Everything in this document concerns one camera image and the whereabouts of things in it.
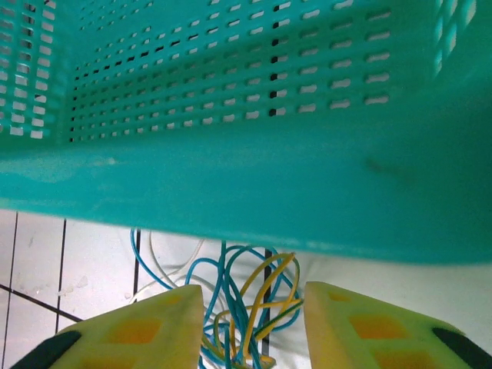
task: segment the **tangled wires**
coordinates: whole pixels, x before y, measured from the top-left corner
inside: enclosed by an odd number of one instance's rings
[[[160,284],[167,290],[177,287],[175,283],[177,280],[172,281],[160,266],[158,269],[162,276],[158,277],[142,260],[135,244],[134,230],[131,231],[131,246],[140,265],[155,280],[152,283]],[[198,363],[200,369],[206,369],[208,366],[226,367],[226,369],[272,368],[275,365],[275,359],[260,355],[258,342],[261,342],[271,332],[281,331],[291,326],[298,319],[303,300],[298,293],[300,268],[297,259],[294,254],[279,254],[273,248],[269,248],[272,256],[266,258],[257,249],[259,247],[255,246],[226,247],[225,241],[222,241],[221,256],[218,261],[210,258],[197,258],[190,259],[187,263],[190,266],[184,278],[184,284],[197,281],[212,292],[210,304],[205,306],[201,356]],[[231,277],[231,269],[236,260],[245,253],[254,255],[262,262],[239,289]],[[290,263],[293,263],[295,267],[293,278],[289,278],[287,273]],[[218,276],[215,285],[194,275],[195,268],[200,264],[209,264],[217,268]],[[246,305],[244,295],[254,279],[268,267],[271,269],[271,274],[260,287],[253,303]],[[289,292],[287,297],[278,298],[277,294],[282,284],[288,287]],[[269,290],[271,294],[265,299]],[[136,300],[138,294],[140,292],[134,296],[132,301]],[[278,314],[268,320],[267,317],[272,308],[275,308]]]

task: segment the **teal plastic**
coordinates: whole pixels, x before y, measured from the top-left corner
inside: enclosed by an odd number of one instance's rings
[[[492,260],[488,0],[4,0],[0,207]]]

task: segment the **white floor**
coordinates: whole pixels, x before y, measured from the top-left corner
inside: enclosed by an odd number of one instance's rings
[[[149,239],[143,231],[143,258]],[[169,234],[153,234],[152,240],[162,264],[180,264],[197,242]],[[206,241],[201,256],[218,258],[219,245]],[[74,321],[124,306],[135,288],[150,281],[140,268],[135,280],[127,228],[0,211],[0,251],[2,368]],[[305,253],[298,259],[303,283],[326,281],[449,321],[492,353],[492,264],[421,267]],[[245,258],[234,271],[238,284],[256,266]],[[199,272],[214,281],[212,271]],[[269,351],[280,368],[311,367],[302,319],[273,336]]]

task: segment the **white wire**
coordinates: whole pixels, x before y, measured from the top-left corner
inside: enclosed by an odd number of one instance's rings
[[[164,280],[166,283],[168,283],[173,288],[179,288],[180,286],[177,285],[177,282],[186,278],[186,273],[187,273],[188,269],[190,268],[191,264],[193,264],[193,262],[197,259],[198,253],[200,252],[201,247],[203,246],[203,243],[205,242],[205,239],[202,238],[201,240],[199,240],[198,243],[197,243],[197,246],[195,247],[195,249],[193,251],[193,254],[191,254],[190,258],[183,265],[177,265],[177,266],[175,266],[174,267],[175,269],[172,272],[170,272],[170,273],[167,273],[164,270],[164,268],[159,264],[159,261],[157,260],[157,257],[155,256],[154,246],[152,244],[152,232],[150,233],[149,240],[150,241],[149,241],[148,245],[149,245],[149,249],[150,249],[151,259],[154,262],[154,266],[162,274],[162,276],[160,277],[160,279]],[[174,281],[172,279],[170,279],[170,276],[179,274],[182,271],[184,273],[181,276],[177,277]],[[215,286],[212,283],[206,281],[205,279],[203,279],[203,278],[201,278],[201,277],[199,277],[197,275],[192,275],[190,277],[190,280],[196,281],[199,284],[202,284],[203,287],[207,288],[212,294],[215,291]],[[147,290],[149,290],[150,288],[152,288],[154,286],[154,284],[157,284],[157,281],[152,281],[149,284],[146,284],[144,287],[140,288],[133,295],[133,297],[129,301],[129,304],[133,304],[134,302],[136,302]],[[225,297],[223,297],[223,296],[221,296],[219,294],[218,295],[218,298],[217,298],[217,302],[219,303],[219,306],[221,308],[221,311],[227,310],[227,308],[225,307],[226,306]],[[215,319],[216,316],[217,315],[212,312],[212,314],[210,315],[210,317],[208,319],[208,323],[209,324],[213,324],[214,323],[214,319]],[[220,369],[220,366],[218,366],[216,363],[214,363],[213,361],[211,361],[207,357],[203,357],[203,358],[204,358],[205,362],[208,365],[210,365],[210,367],[212,367],[213,369]]]
[[[196,247],[194,248],[193,254],[191,254],[190,258],[183,265],[169,266],[168,268],[176,268],[176,269],[174,271],[166,274],[166,272],[162,269],[161,265],[159,264],[159,262],[155,256],[154,245],[152,244],[152,232],[150,233],[150,236],[149,236],[149,248],[150,248],[151,256],[152,256],[152,259],[154,260],[155,266],[163,275],[167,275],[167,276],[175,275],[181,271],[187,271],[190,268],[190,266],[193,264],[193,262],[196,260],[198,253],[200,252],[201,247],[203,246],[204,242],[205,242],[204,238],[198,240],[198,243],[197,243]]]

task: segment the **yellow wire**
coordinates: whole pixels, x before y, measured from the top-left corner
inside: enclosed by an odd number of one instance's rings
[[[288,264],[294,259],[295,254],[290,254],[287,258],[285,258],[284,261],[282,261],[282,264],[278,266],[267,278],[263,286],[261,286],[260,291],[258,292],[258,295],[254,299],[253,303],[253,309],[251,310],[250,316],[249,316],[249,324],[248,328],[246,329],[246,333],[244,334],[244,342],[246,344],[243,347],[243,355],[246,356],[248,354],[248,342],[251,339],[251,336],[253,335],[253,329],[254,329],[254,319],[256,318],[256,314],[258,313],[259,305],[261,304],[261,300],[263,300],[264,294],[267,292],[267,289],[271,286],[271,284],[277,279],[277,277],[281,274],[281,272],[288,266]]]
[[[270,277],[272,275],[274,275],[274,277],[273,278],[268,278],[265,281],[265,283],[263,284],[263,286],[261,286],[260,291],[263,291],[264,290],[264,292],[263,292],[263,294],[258,293],[257,297],[255,298],[255,304],[256,304],[256,302],[258,300],[258,297],[263,298],[263,295],[266,293],[267,289],[274,282],[275,278],[279,274],[281,274],[284,271],[284,269],[287,267],[287,265],[294,259],[294,254],[277,254],[277,255],[274,255],[274,256],[270,257],[269,259],[265,260],[263,263],[261,263],[260,266],[258,266],[254,270],[253,274],[251,274],[251,276],[244,283],[244,286],[243,286],[243,288],[240,291],[241,296],[244,296],[244,293],[246,292],[246,290],[253,283],[254,279],[258,276],[258,274],[260,274],[261,271],[263,271],[265,269],[265,267],[267,267],[268,265],[270,265],[273,261],[276,261],[276,260],[282,259],[282,258],[288,259],[288,261],[284,261],[281,265],[279,265],[275,269],[274,273],[270,275]],[[251,329],[251,332],[253,331],[253,328],[254,328],[254,318],[251,319],[251,317],[256,317],[256,313],[257,312],[258,312],[258,305],[256,305],[256,307],[254,305],[254,310],[251,311],[250,320],[249,320],[249,324],[248,324],[248,330]],[[230,325],[231,325],[231,331],[230,331],[229,337],[230,337],[230,342],[231,342],[231,353],[233,354],[233,356],[236,356],[238,354],[238,348],[236,346],[235,324],[234,324],[234,321],[231,321],[231,324]],[[246,352],[248,351],[248,344],[246,344],[244,346],[244,350]]]
[[[250,306],[246,307],[247,311],[251,311],[250,316],[249,316],[249,322],[248,322],[248,327],[244,336],[243,342],[246,343],[246,345],[243,347],[243,362],[238,363],[238,362],[233,362],[231,363],[232,367],[234,369],[251,369],[250,366],[248,366],[245,361],[251,359],[251,355],[248,352],[249,348],[249,341],[251,340],[251,337],[253,335],[254,331],[254,320],[258,314],[258,311],[260,309],[265,309],[265,308],[280,308],[279,314],[284,313],[289,306],[292,304],[298,304],[302,302],[301,299],[294,299],[294,295],[296,293],[296,290],[298,289],[299,285],[299,277],[300,277],[300,271],[299,271],[299,266],[297,263],[295,263],[295,276],[294,280],[292,283],[292,289],[291,292],[289,293],[288,297],[284,299],[283,301],[274,301],[274,302],[269,302],[269,303],[263,303],[262,301],[264,299],[264,295],[266,294],[268,288],[271,287],[273,282],[278,278],[278,276],[284,272],[284,270],[287,268],[287,266],[291,263],[291,261],[294,260],[295,255],[294,254],[276,254],[269,259],[265,260],[263,263],[261,263],[260,266],[258,266],[254,272],[251,274],[251,276],[246,280],[244,283],[243,287],[241,288],[240,294],[241,296],[244,296],[246,291],[249,289],[249,287],[252,285],[254,282],[254,279],[270,264],[272,264],[274,261],[283,259],[281,264],[275,268],[275,270],[270,274],[270,276],[267,278],[267,280],[263,283],[263,285],[260,288],[260,291],[258,292],[256,298],[254,299],[254,303]],[[227,321],[224,317],[231,312],[229,310],[227,311],[222,311],[220,314],[217,314],[217,316],[214,319],[214,339],[215,342],[218,343],[220,342],[220,333],[219,333],[219,322],[221,320]],[[276,324],[272,324],[270,327],[264,329],[260,334],[258,334],[255,339],[260,341],[267,335],[269,335],[273,329],[275,328]],[[236,338],[235,338],[235,325],[234,325],[234,320],[231,320],[230,322],[230,342],[225,343],[225,344],[230,344],[231,346],[231,356],[235,357],[238,353],[238,347],[236,345]],[[213,345],[205,336],[204,334],[202,335],[202,344],[205,346],[209,351],[211,351],[216,357],[220,358],[221,360],[225,361],[225,352],[222,346],[219,344],[218,346]],[[276,365],[276,361],[272,357],[260,356],[261,359],[261,368],[262,369],[272,369],[273,366]]]
[[[282,314],[284,311],[286,311],[288,309],[289,305],[291,305],[292,299],[294,298],[294,295],[295,295],[295,291],[298,289],[300,274],[301,274],[301,271],[299,270],[299,267],[296,264],[295,278],[294,278],[294,282],[292,283],[291,293],[289,294],[288,298],[284,301],[284,305],[282,306],[282,308],[278,312],[279,315]],[[275,325],[268,327],[267,329],[263,330],[258,336],[256,336],[256,339],[258,341],[262,340],[263,338],[267,337],[274,329],[275,329]]]
[[[222,354],[205,336],[204,334],[201,336],[201,343],[210,350],[215,356],[219,359],[225,361],[225,356]],[[276,365],[276,361],[272,357],[261,355],[261,368],[262,369],[272,369]],[[232,362],[232,367],[234,369],[251,369],[251,367],[239,363]]]
[[[302,302],[302,299],[298,298],[297,300],[290,301],[289,305],[295,305],[298,304],[299,302]],[[268,302],[266,304],[261,304],[260,308],[265,309],[265,308],[275,308],[277,306],[283,306],[284,302],[283,301],[275,301],[275,302]],[[253,305],[247,306],[246,310],[251,310],[253,308]],[[219,337],[219,321],[221,319],[224,319],[225,315],[229,315],[231,313],[230,310],[222,311],[221,313],[217,314],[214,319],[214,337],[215,337],[215,342],[219,342],[220,337]],[[218,350],[224,354],[224,349],[222,347],[218,347]]]

